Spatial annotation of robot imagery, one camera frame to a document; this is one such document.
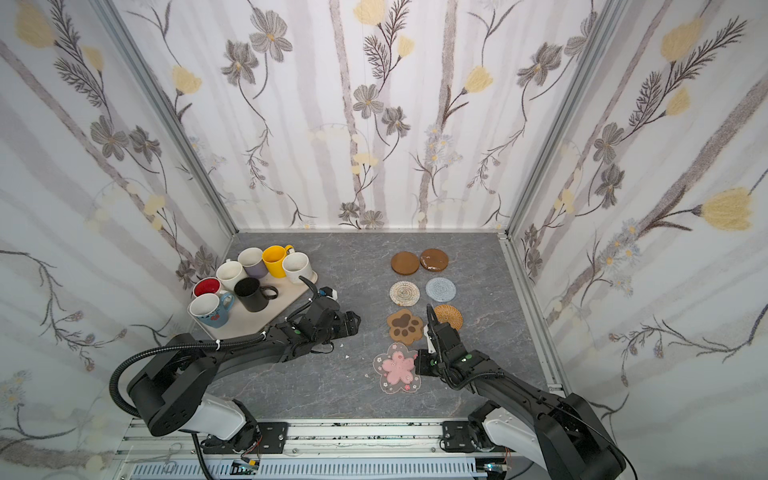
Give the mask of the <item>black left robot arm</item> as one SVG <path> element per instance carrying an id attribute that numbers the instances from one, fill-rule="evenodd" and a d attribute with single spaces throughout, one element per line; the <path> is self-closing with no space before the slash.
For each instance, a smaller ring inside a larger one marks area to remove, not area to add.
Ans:
<path id="1" fill-rule="evenodd" d="M 207 393 L 214 381 L 241 370 L 284 363 L 358 333 L 361 317 L 319 296 L 259 334 L 202 341 L 189 334 L 133 355 L 110 378 L 110 396 L 144 421 L 156 437 L 176 431 L 224 442 L 254 442 L 257 422 L 240 401 Z"/>

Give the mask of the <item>white mug blue handle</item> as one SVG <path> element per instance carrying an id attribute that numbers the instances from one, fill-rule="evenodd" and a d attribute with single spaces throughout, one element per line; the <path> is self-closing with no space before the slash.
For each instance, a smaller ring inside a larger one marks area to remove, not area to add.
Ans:
<path id="1" fill-rule="evenodd" d="M 229 321 L 230 311 L 235 297 L 231 292 L 205 293 L 193 299 L 188 307 L 188 314 L 203 325 L 221 328 Z"/>

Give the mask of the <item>brown cork round coaster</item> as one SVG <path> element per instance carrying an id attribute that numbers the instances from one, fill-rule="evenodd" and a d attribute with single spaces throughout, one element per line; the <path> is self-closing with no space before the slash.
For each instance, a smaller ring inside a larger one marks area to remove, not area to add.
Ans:
<path id="1" fill-rule="evenodd" d="M 398 252 L 391 259 L 391 268 L 398 275 L 413 275 L 419 270 L 420 266 L 419 257 L 408 251 Z"/>

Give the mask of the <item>woven multicolour round coaster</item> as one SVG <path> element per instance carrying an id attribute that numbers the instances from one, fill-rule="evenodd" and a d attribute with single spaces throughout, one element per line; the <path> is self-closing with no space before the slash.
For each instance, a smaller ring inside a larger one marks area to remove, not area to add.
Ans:
<path id="1" fill-rule="evenodd" d="M 411 307 L 420 300 L 420 290 L 416 284 L 409 281 L 398 281 L 389 290 L 393 303 L 401 307 Z"/>

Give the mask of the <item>rattan wicker round coaster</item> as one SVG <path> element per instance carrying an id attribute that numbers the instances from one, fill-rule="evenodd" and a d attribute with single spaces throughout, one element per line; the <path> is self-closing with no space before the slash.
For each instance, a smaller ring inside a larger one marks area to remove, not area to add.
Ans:
<path id="1" fill-rule="evenodd" d="M 449 324 L 455 330 L 460 330 L 464 325 L 464 317 L 462 313 L 452 305 L 437 305 L 434 308 L 434 312 L 440 323 Z"/>

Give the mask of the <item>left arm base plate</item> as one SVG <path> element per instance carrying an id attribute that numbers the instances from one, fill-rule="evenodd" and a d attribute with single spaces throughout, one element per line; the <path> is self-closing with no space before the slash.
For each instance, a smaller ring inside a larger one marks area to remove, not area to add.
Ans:
<path id="1" fill-rule="evenodd" d="M 282 454 L 287 440 L 288 422 L 247 421 L 229 440 L 209 436 L 202 441 L 205 454 Z"/>

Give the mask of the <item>dark brown glossy coaster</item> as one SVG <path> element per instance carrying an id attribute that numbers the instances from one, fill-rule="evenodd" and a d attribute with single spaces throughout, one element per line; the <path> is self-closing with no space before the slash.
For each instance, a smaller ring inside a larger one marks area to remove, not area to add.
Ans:
<path id="1" fill-rule="evenodd" d="M 443 250 L 429 248 L 420 254 L 419 261 L 425 270 L 430 272 L 441 272 L 448 267 L 450 258 Z"/>

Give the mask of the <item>black ceramic mug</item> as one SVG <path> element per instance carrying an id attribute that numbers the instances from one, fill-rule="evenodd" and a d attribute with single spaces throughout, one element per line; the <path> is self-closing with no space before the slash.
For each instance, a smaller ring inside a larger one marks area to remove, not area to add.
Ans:
<path id="1" fill-rule="evenodd" d="M 236 283 L 234 294 L 247 311 L 255 313 L 265 310 L 270 301 L 279 296 L 279 291 L 274 286 L 262 285 L 259 279 L 247 277 Z"/>

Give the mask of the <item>blue grey woven coaster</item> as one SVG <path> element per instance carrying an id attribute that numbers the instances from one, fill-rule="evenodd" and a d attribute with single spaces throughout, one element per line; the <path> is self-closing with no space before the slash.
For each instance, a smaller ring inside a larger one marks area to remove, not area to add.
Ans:
<path id="1" fill-rule="evenodd" d="M 425 291 L 430 299 L 438 303 L 447 303 L 455 298 L 457 287 L 448 278 L 435 277 L 427 282 Z"/>

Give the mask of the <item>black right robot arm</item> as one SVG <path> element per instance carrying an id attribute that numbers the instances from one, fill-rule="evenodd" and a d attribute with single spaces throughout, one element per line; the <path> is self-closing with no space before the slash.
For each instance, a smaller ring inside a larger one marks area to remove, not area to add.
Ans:
<path id="1" fill-rule="evenodd" d="M 531 428 L 552 479 L 616 479 L 631 461 L 610 438 L 591 405 L 571 393 L 563 398 L 535 388 L 502 369 L 488 355 L 469 351 L 459 333 L 426 307 L 432 353 L 418 352 L 416 373 L 465 388 Z"/>

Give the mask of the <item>brown paw coaster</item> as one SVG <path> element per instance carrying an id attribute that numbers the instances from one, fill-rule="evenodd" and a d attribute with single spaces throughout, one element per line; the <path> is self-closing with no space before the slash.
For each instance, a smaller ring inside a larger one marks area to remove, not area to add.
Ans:
<path id="1" fill-rule="evenodd" d="M 394 342 L 410 346 L 423 338 L 424 321 L 408 309 L 401 309 L 386 319 L 389 336 Z"/>

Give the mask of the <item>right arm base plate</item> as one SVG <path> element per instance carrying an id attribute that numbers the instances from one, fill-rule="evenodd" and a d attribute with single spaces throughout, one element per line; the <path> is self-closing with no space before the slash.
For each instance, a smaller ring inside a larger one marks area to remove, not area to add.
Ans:
<path id="1" fill-rule="evenodd" d="M 478 450 L 475 422 L 470 420 L 446 420 L 441 423 L 440 448 L 447 453 L 474 453 Z"/>

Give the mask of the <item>beige serving tray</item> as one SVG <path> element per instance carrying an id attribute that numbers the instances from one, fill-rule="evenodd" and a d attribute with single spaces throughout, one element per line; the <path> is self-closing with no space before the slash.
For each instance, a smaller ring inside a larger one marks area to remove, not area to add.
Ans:
<path id="1" fill-rule="evenodd" d="M 295 301 L 306 301 L 311 296 L 309 288 L 304 283 L 302 285 L 292 284 L 288 278 L 273 278 L 271 275 L 267 275 L 260 279 L 260 282 L 262 285 L 274 286 L 279 291 L 279 296 L 275 300 L 271 300 L 269 306 L 263 311 L 255 313 L 247 311 L 233 291 L 231 293 L 234 295 L 235 300 L 230 311 L 229 321 L 221 328 L 212 328 L 203 325 L 188 314 L 187 307 L 189 303 L 195 299 L 194 296 L 186 307 L 186 313 L 211 339 L 224 340 L 260 332 L 271 321 L 284 318 L 289 312 L 289 307 Z M 230 291 L 227 291 L 222 287 L 222 291 L 219 295 L 224 292 Z"/>

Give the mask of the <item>pink flower coaster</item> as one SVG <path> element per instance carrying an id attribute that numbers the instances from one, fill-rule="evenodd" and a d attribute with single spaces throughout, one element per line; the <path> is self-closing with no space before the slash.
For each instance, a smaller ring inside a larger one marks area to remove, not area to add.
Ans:
<path id="1" fill-rule="evenodd" d="M 372 365 L 379 375 L 381 390 L 387 395 L 416 393 L 422 383 L 415 372 L 417 358 L 418 352 L 409 350 L 401 342 L 391 344 L 385 353 L 377 355 Z"/>

